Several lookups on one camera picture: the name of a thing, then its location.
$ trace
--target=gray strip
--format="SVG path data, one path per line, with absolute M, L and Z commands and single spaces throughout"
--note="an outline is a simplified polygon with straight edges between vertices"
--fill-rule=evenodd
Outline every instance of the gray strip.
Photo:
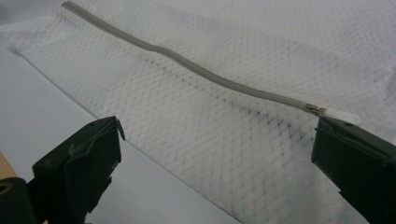
M 267 91 L 255 90 L 250 87 L 232 82 L 232 81 L 225 79 L 223 77 L 219 77 L 218 75 L 216 75 L 210 71 L 207 71 L 200 65 L 193 63 L 192 61 L 184 58 L 180 54 L 178 54 L 170 49 L 151 45 L 145 41 L 142 41 L 132 35 L 129 35 L 129 34 L 123 32 L 122 30 L 106 23 L 105 21 L 102 21 L 101 19 L 99 19 L 96 16 L 94 16 L 93 14 L 91 14 L 91 12 L 89 12 L 88 10 L 84 9 L 83 7 L 78 6 L 77 4 L 75 4 L 73 2 L 70 2 L 70 1 L 64 2 L 62 4 L 62 6 L 66 9 L 68 9 L 69 11 L 73 12 L 77 16 L 81 17 L 83 20 L 94 25 L 95 27 L 97 27 L 111 35 L 114 35 L 114 36 L 118 37 L 119 39 L 122 39 L 130 44 L 133 44 L 141 49 L 146 49 L 146 50 L 161 53 L 162 55 L 164 55 L 164 56 L 174 60 L 175 62 L 181 64 L 182 66 L 190 69 L 192 72 L 194 72 L 194 73 L 200 75 L 201 77 L 204 77 L 212 82 L 215 82 L 222 87 L 225 87 L 225 88 L 228 88 L 228 89 L 231 89 L 234 91 L 239 91 L 244 94 L 251 95 L 251 96 L 254 96 L 257 98 L 261 98 L 264 100 L 278 102 L 283 105 L 290 105 L 295 108 L 302 109 L 305 112 L 311 113 L 311 111 L 309 111 L 309 110 L 307 110 L 307 108 L 305 108 L 306 103 L 304 103 L 304 102 L 290 99 L 288 97 L 277 95 L 277 94 L 267 92 Z

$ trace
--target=gray surface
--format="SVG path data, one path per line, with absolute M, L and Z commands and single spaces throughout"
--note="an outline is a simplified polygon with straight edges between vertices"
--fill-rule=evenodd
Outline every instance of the gray surface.
M 62 1 L 0 1 L 0 24 L 45 15 Z M 0 36 L 0 150 L 20 177 L 94 117 L 42 77 Z M 121 144 L 122 163 L 88 222 L 238 223 L 141 154 Z

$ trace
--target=black clamp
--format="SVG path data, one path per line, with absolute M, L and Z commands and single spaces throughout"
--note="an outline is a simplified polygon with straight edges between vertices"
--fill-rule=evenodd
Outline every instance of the black clamp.
M 370 223 L 396 223 L 396 146 L 355 125 L 320 118 L 312 162 Z
M 83 224 L 111 183 L 121 161 L 116 117 L 91 122 L 34 166 L 35 178 L 0 181 L 3 224 Z

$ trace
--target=wooden edge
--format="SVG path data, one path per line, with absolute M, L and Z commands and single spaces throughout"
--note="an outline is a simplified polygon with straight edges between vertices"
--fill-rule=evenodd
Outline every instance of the wooden edge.
M 5 179 L 9 177 L 16 177 L 15 171 L 9 165 L 7 159 L 4 157 L 3 153 L 0 151 L 0 179 Z

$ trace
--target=textured white fabric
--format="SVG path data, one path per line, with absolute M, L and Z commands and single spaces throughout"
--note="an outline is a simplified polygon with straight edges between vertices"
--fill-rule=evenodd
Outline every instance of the textured white fabric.
M 390 1 L 77 3 L 222 77 L 359 114 L 396 143 Z M 365 223 L 310 162 L 315 117 L 210 83 L 66 9 L 0 30 L 79 104 L 119 117 L 128 141 L 243 223 Z

